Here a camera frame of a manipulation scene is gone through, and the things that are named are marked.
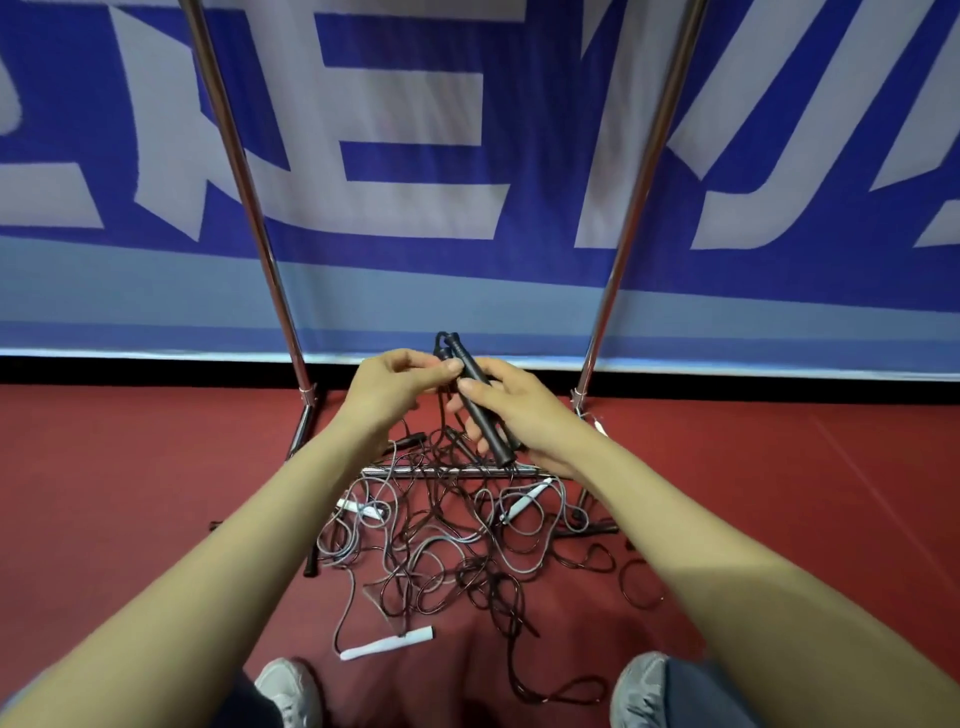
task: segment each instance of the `jump rope handle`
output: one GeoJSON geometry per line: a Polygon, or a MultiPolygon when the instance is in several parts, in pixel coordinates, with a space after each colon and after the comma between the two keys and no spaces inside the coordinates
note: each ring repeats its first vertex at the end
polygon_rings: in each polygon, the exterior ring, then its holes
{"type": "MultiPolygon", "coordinates": [[[[438,344],[441,339],[446,343],[446,346],[441,347],[437,346],[434,353],[440,359],[449,359],[456,356],[458,359],[464,362],[464,371],[460,375],[460,378],[470,378],[476,379],[477,381],[483,382],[484,384],[490,384],[490,379],[484,374],[484,371],[480,369],[480,366],[474,361],[473,357],[470,356],[466,348],[464,348],[463,343],[460,341],[460,336],[457,333],[446,333],[443,332],[438,334],[438,344]]],[[[487,440],[487,443],[490,445],[490,450],[493,453],[493,460],[496,462],[498,468],[506,468],[508,465],[516,461],[516,455],[514,453],[515,449],[520,449],[523,447],[523,444],[507,430],[506,426],[500,419],[492,413],[486,407],[481,407],[479,404],[476,404],[470,401],[468,398],[463,397],[464,407],[467,408],[467,412],[470,413],[470,416],[473,418],[473,421],[477,423],[477,426],[480,427],[480,431],[483,433],[484,438],[487,440]],[[500,424],[503,427],[504,434],[507,437],[507,442],[504,442],[503,438],[500,436],[500,433],[497,431],[496,426],[500,424]]]]}

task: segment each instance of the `person's left hand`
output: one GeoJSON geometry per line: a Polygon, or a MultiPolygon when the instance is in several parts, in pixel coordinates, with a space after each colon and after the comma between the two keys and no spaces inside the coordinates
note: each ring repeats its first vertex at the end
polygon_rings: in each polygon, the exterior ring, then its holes
{"type": "Polygon", "coordinates": [[[394,349],[364,359],[350,383],[337,419],[358,427],[362,436],[383,443],[387,432],[417,401],[417,395],[447,384],[460,374],[460,359],[441,362],[412,349],[394,349]]]}

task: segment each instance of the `floor seam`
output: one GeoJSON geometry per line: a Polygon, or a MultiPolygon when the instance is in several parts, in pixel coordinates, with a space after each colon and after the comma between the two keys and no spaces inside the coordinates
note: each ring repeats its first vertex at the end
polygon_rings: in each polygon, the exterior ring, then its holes
{"type": "Polygon", "coordinates": [[[856,476],[856,479],[860,481],[867,493],[870,494],[870,497],[876,502],[880,509],[887,515],[893,524],[900,530],[907,541],[909,541],[914,548],[916,548],[924,557],[926,562],[933,568],[937,576],[940,577],[941,581],[944,582],[948,590],[953,594],[954,598],[960,602],[960,585],[958,585],[953,577],[944,569],[943,565],[940,563],[940,559],[929,549],[926,544],[914,533],[913,529],[900,517],[894,507],[890,502],[883,496],[883,493],[874,485],[871,479],[864,473],[860,467],[853,460],[851,455],[844,449],[840,442],[836,439],[836,436],[829,431],[829,428],[821,422],[820,418],[816,415],[810,415],[810,419],[813,420],[814,425],[817,428],[817,431],[820,432],[821,437],[823,437],[834,452],[840,457],[841,460],[846,464],[846,466],[851,470],[851,472],[856,476]]]}

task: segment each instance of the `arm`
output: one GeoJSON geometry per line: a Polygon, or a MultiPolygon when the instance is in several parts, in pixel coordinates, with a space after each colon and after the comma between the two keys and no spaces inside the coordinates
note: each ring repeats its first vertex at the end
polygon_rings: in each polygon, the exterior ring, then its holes
{"type": "Polygon", "coordinates": [[[442,366],[436,357],[407,350],[361,364],[327,428],[216,531],[47,670],[0,723],[207,725],[337,497],[383,449],[390,426],[416,395],[450,381],[461,366],[442,366]]]}
{"type": "MultiPolygon", "coordinates": [[[[604,502],[769,724],[960,723],[960,687],[895,632],[685,496],[535,376],[481,366],[502,386],[463,379],[461,393],[500,415],[536,462],[604,502]]],[[[479,429],[468,423],[468,435],[479,429]]]]}

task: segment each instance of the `banner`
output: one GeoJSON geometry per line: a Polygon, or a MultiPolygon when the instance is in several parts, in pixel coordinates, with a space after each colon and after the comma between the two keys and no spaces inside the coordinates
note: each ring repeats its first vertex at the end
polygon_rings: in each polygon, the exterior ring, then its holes
{"type": "MultiPolygon", "coordinates": [[[[577,366],[675,0],[210,0],[308,352],[577,366]]],[[[715,0],[608,366],[960,372],[960,0],[715,0]]],[[[176,0],[0,0],[0,348],[277,358],[176,0]]]]}

